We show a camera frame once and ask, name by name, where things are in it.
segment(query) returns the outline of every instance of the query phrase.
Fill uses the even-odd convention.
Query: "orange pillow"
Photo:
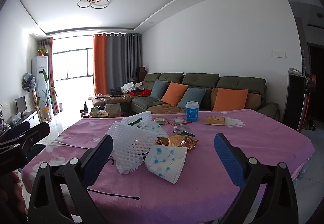
[[[235,111],[245,107],[248,89],[228,90],[218,88],[213,111]]]
[[[161,101],[176,106],[181,101],[187,89],[188,85],[171,82]]]

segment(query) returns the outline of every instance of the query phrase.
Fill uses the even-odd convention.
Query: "sofa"
[[[279,121],[280,112],[278,104],[274,102],[266,103],[266,80],[254,77],[220,77],[218,74],[208,73],[153,73],[147,74],[144,78],[145,89],[152,89],[155,80],[167,81],[167,86],[171,82],[188,85],[189,87],[206,89],[205,95],[200,104],[200,111],[211,111],[215,104],[218,88],[231,90],[248,89],[245,109],[252,109],[262,113],[272,119]],[[136,97],[132,100],[131,109],[135,113],[151,111],[152,114],[185,113],[186,110],[172,106],[163,101],[148,97]]]

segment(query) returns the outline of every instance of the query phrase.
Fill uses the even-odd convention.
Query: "blue pillow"
[[[206,89],[188,88],[184,93],[181,101],[178,103],[177,107],[186,109],[186,103],[189,101],[196,101],[200,104],[205,93]]]
[[[156,100],[161,100],[167,81],[155,80],[150,97]]]

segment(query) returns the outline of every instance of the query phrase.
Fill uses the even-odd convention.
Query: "monitor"
[[[27,110],[25,96],[16,99],[16,105],[19,112],[23,116],[23,112]]]

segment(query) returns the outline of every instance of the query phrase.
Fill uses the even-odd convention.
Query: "blue paper cup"
[[[199,103],[189,101],[186,103],[187,121],[195,122],[198,120]]]

